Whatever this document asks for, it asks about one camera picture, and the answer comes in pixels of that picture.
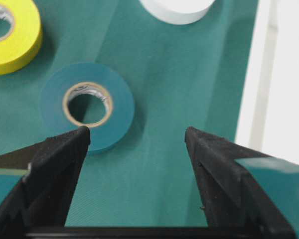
tape roll core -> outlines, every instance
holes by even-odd
[[[68,106],[82,94],[100,98],[104,117],[92,124],[76,121]],[[117,143],[129,130],[135,111],[133,94],[124,79],[107,66],[77,63],[55,72],[42,90],[40,110],[49,129],[47,135],[62,134],[86,125],[90,129],[89,153],[99,153]]]
[[[95,96],[95,97],[99,98],[102,101],[102,103],[104,104],[106,113],[100,121],[98,121],[96,123],[84,124],[84,123],[78,122],[70,114],[69,103],[75,97],[77,97],[79,95],[83,95],[83,94],[89,94],[89,95]],[[76,126],[85,125],[89,128],[94,128],[94,127],[101,126],[109,119],[109,117],[111,116],[112,111],[113,111],[113,100],[112,100],[110,93],[101,85],[94,83],[94,82],[80,82],[78,84],[75,84],[74,86],[72,86],[70,89],[67,90],[67,92],[65,93],[65,95],[63,97],[62,108],[63,108],[64,114],[67,117],[67,119],[70,122],[72,122],[73,124],[75,124]]]
[[[3,41],[7,37],[11,35],[14,30],[15,20],[12,12],[5,6],[0,5],[0,19],[5,20],[10,23],[9,31],[2,37],[0,37],[0,41]]]

